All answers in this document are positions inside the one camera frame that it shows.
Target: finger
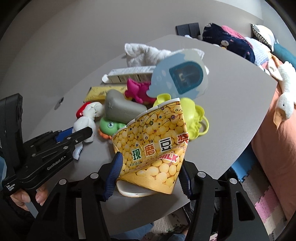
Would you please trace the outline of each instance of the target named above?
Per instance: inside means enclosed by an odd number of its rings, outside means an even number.
[[[40,203],[41,205],[43,205],[47,197],[48,197],[48,190],[46,189],[45,185],[42,185],[40,188],[37,189],[36,201],[37,203]]]
[[[13,195],[10,196],[11,197],[11,200],[17,205],[19,206],[20,208],[26,210],[26,211],[29,211],[29,209],[27,208],[26,204],[22,201],[19,201],[18,199],[16,199]]]
[[[27,194],[24,190],[20,189],[16,193],[11,195],[12,198],[18,200],[19,202],[30,202],[31,199],[29,194]]]

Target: pink cushion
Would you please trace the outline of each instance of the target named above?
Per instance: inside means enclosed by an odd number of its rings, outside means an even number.
[[[269,110],[251,144],[287,219],[290,220],[296,209],[296,111],[277,130],[273,115],[280,95],[281,88],[278,85]]]

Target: pink dinosaur toy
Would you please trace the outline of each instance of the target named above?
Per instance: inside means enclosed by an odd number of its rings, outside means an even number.
[[[134,98],[136,102],[140,104],[143,104],[145,102],[153,104],[156,101],[155,98],[150,98],[146,94],[146,91],[151,85],[150,82],[138,83],[129,78],[126,85],[128,89],[125,91],[124,94],[127,98]]]

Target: yellow box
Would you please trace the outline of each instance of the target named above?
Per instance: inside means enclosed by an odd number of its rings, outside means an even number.
[[[124,92],[127,90],[126,84],[124,85],[103,85],[103,86],[95,86],[91,87],[87,93],[87,96],[84,99],[84,102],[87,101],[101,101],[105,100],[107,92],[109,90],[117,90],[120,93],[124,94]]]

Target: red and white plush toy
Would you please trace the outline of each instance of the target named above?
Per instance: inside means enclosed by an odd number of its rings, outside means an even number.
[[[84,142],[93,142],[94,134],[96,132],[96,124],[94,119],[104,114],[104,107],[100,102],[85,103],[76,113],[78,120],[73,125],[72,133],[79,131],[89,126],[93,134],[90,138],[84,140]]]

